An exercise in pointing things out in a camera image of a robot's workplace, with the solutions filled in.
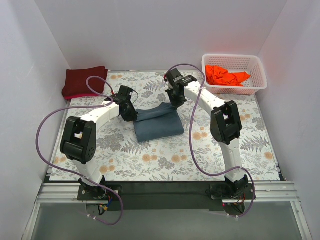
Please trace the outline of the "grey blue t shirt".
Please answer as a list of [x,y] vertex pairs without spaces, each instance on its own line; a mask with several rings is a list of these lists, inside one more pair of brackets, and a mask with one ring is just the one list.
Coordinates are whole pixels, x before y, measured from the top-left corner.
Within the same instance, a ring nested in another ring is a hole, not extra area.
[[170,103],[136,111],[133,124],[138,143],[182,135],[185,131],[177,110]]

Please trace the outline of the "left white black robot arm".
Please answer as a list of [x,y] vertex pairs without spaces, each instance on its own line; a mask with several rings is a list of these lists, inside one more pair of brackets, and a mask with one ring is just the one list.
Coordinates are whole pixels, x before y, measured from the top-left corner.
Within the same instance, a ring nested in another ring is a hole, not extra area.
[[106,99],[101,107],[80,117],[70,116],[66,120],[60,151],[77,167],[82,175],[79,183],[95,200],[103,199],[107,193],[103,185],[105,178],[93,160],[97,150],[97,132],[118,116],[125,122],[138,118],[138,112],[131,102],[133,92],[132,88],[122,85],[119,92],[111,96],[113,102]]

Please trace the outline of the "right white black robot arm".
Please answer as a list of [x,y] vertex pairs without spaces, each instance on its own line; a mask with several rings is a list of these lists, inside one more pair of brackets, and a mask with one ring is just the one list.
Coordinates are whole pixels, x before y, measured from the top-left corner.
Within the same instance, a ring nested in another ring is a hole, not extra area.
[[238,106],[234,101],[226,102],[206,90],[192,75],[183,76],[178,69],[169,70],[164,81],[168,83],[166,90],[173,107],[181,107],[187,99],[195,102],[210,115],[210,132],[218,142],[224,160],[226,173],[225,183],[217,189],[219,197],[237,199],[248,186],[248,175],[241,169],[240,136],[242,123]]

